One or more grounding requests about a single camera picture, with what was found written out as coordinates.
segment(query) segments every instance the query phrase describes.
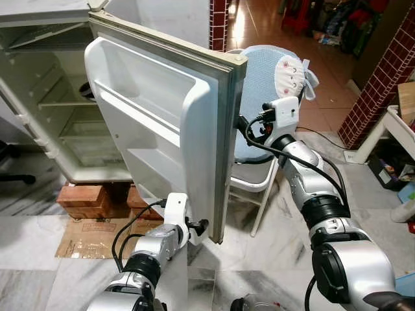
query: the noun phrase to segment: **red brick wall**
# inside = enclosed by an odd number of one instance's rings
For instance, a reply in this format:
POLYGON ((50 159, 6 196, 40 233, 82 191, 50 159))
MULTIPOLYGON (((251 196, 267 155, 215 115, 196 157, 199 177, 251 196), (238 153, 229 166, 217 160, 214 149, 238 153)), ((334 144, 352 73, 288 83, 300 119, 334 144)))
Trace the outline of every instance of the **red brick wall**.
POLYGON ((347 148, 359 147, 414 68, 415 2, 338 131, 347 148))
POLYGON ((228 37, 228 9, 231 0, 210 0, 209 48, 226 51, 228 37))

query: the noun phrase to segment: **chair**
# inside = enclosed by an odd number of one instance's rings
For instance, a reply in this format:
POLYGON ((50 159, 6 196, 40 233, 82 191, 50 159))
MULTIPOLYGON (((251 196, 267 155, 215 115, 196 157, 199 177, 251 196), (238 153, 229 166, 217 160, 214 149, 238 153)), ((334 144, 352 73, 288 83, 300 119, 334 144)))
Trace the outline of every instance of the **chair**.
MULTIPOLYGON (((248 57, 248 66, 241 98, 240 114, 249 121, 262 111, 264 102, 286 96, 314 99, 313 88, 318 85, 315 75, 308 70, 309 62, 301 60, 288 50, 272 45, 256 45, 245 50, 230 51, 248 57)), ((252 127, 255 135, 260 125, 252 127)), ((278 171, 278 159, 271 153, 248 146, 241 133, 235 143, 235 164, 231 171, 230 194, 259 206, 251 236, 254 237, 278 171), (252 198, 244 192, 262 192, 262 198, 252 198)))
MULTIPOLYGON (((16 147, 6 144, 3 141, 0 141, 0 161, 3 160, 5 157, 19 157, 20 152, 16 149, 16 147)), ((21 180, 24 183, 30 185, 36 181, 36 178, 33 175, 25 175, 25 174, 16 174, 16 175, 0 175, 0 181, 15 181, 21 180)))

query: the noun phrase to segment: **refrigerator door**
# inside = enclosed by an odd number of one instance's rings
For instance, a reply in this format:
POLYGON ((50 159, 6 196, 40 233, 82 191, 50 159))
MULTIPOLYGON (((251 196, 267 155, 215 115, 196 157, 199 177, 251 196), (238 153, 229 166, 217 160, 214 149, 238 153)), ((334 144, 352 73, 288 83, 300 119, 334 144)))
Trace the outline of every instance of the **refrigerator door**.
POLYGON ((89 22, 88 80, 135 184, 155 198, 186 193, 191 219, 208 219, 221 242, 247 59, 103 10, 89 22))

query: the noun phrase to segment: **electrical cord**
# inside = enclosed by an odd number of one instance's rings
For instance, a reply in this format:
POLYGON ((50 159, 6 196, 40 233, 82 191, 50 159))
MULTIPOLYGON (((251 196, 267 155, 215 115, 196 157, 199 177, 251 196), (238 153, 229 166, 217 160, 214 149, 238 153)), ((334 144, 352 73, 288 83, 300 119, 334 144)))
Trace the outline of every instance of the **electrical cord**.
POLYGON ((123 252, 124 252, 124 248, 125 248, 125 246, 127 245, 127 242, 128 242, 131 238, 139 238, 139 237, 141 237, 141 236, 144 236, 144 235, 140 235, 139 233, 133 233, 132 235, 128 235, 128 236, 124 239, 123 243, 121 244, 121 247, 120 247, 120 249, 119 249, 119 253, 118 253, 118 258, 119 258, 119 260, 121 261, 121 267, 122 267, 122 269, 124 269, 124 266, 123 266, 123 252))
POLYGON ((329 141, 331 144, 335 145, 336 147, 339 147, 340 149, 343 149, 343 150, 347 150, 347 148, 341 147, 340 145, 338 145, 338 144, 334 143, 334 142, 333 142, 332 140, 330 140, 327 136, 325 136, 325 135, 321 134, 321 133, 320 133, 320 132, 318 132, 318 131, 312 130, 312 129, 310 129, 310 128, 305 128, 304 126, 297 126, 297 128, 301 128, 301 129, 303 129, 303 130, 307 130, 307 131, 313 132, 313 133, 315 133, 315 134, 318 134, 318 135, 320 135, 321 137, 323 137, 324 139, 326 139, 327 141, 329 141))
POLYGON ((296 162, 298 162, 298 163, 300 163, 300 164, 302 164, 303 166, 305 166, 305 167, 307 167, 307 168, 310 168, 311 170, 314 170, 316 173, 318 173, 318 174, 320 174, 321 176, 323 176, 324 178, 326 178, 333 186, 334 186, 334 188, 336 188, 336 190, 337 190, 337 192, 339 193, 339 195, 340 195, 340 197, 342 198, 342 201, 343 201, 343 204, 344 204, 344 206, 345 206, 345 208, 347 208, 347 210, 349 211, 350 209, 349 209, 349 203, 348 203, 348 200, 347 200, 347 197, 346 197, 346 194, 345 194, 345 192, 343 191, 343 189, 338 185, 338 183, 333 179, 333 178, 331 178, 327 173, 325 173, 323 170, 320 170, 318 167, 316 167, 316 166, 314 166, 314 165, 312 165, 312 164, 310 164, 310 163, 308 163, 307 161, 304 161, 303 159, 300 159, 299 157, 296 157, 296 156, 294 156, 294 155, 290 155, 290 154, 287 154, 287 153, 285 153, 285 152, 283 152, 283 151, 281 151, 281 150, 277 150, 277 149, 275 149, 275 148, 271 148, 271 147, 267 147, 267 146, 264 146, 263 144, 259 144, 259 143, 257 143, 257 142, 255 142, 255 141, 253 141, 250 137, 249 137, 249 131, 250 131, 250 128, 251 128, 251 126, 253 125, 253 123, 255 123, 255 122, 257 122, 257 121, 260 121, 260 120, 262 120, 262 118, 263 118, 263 116, 262 115, 259 115, 258 117, 256 117, 254 120, 251 120, 249 123, 248 123, 248 126, 245 128, 245 137, 246 137, 246 140, 251 144, 251 145, 253 145, 253 146, 255 146, 255 147, 258 147, 258 148, 260 148, 260 149, 264 149, 264 150, 267 150, 267 151, 269 151, 269 152, 272 152, 274 155, 276 155, 276 156, 283 156, 283 157, 288 157, 289 159, 291 159, 291 160, 294 160, 294 161, 296 161, 296 162))
POLYGON ((313 290, 313 286, 316 282, 316 276, 313 275, 313 277, 310 280, 310 283, 307 287, 307 291, 305 292, 305 297, 304 297, 304 308, 305 311, 310 311, 310 295, 311 295, 311 291, 313 290))
POLYGON ((112 242, 112 247, 111 247, 111 252, 112 252, 112 257, 114 258, 114 261, 117 265, 118 271, 122 272, 123 271, 123 263, 121 262, 121 259, 117 256, 117 253, 115 252, 115 245, 117 244, 118 238, 121 235, 121 233, 124 232, 125 229, 127 229, 128 227, 130 227, 132 225, 133 222, 135 222, 135 220, 137 220, 142 214, 144 214, 144 212, 148 211, 149 209, 151 209, 152 206, 155 205, 160 205, 160 206, 165 206, 166 204, 166 199, 161 200, 161 201, 157 201, 154 203, 151 203, 149 206, 147 206, 145 209, 143 209, 140 213, 138 213, 137 215, 135 215, 133 217, 133 219, 131 219, 124 227, 121 228, 120 231, 118 231, 118 233, 116 234, 114 241, 112 242))
POLYGON ((337 168, 336 164, 334 164, 331 160, 329 160, 326 157, 322 156, 322 159, 324 162, 326 162, 328 165, 331 166, 331 168, 336 172, 337 178, 340 181, 340 187, 342 188, 344 192, 344 196, 346 197, 346 200, 348 199, 348 194, 346 191, 346 185, 344 184, 342 173, 340 173, 340 170, 337 168))

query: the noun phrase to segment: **cardboard sheet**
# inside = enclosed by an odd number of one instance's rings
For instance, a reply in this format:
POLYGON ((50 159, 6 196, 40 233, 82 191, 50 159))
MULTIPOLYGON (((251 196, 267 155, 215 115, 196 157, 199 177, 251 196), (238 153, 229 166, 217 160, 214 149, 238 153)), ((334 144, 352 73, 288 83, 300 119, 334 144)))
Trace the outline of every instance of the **cardboard sheet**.
POLYGON ((402 120, 410 125, 415 119, 415 82, 399 84, 397 91, 402 120))
MULTIPOLYGON (((130 221, 129 218, 103 219, 70 219, 67 223, 62 241, 55 257, 80 259, 109 259, 112 258, 111 246, 118 231, 130 221)), ((162 224, 162 220, 135 221, 118 239, 117 253, 125 237, 131 233, 144 235, 147 231, 162 224)), ((131 254, 138 238, 131 238, 123 253, 127 259, 131 254)))

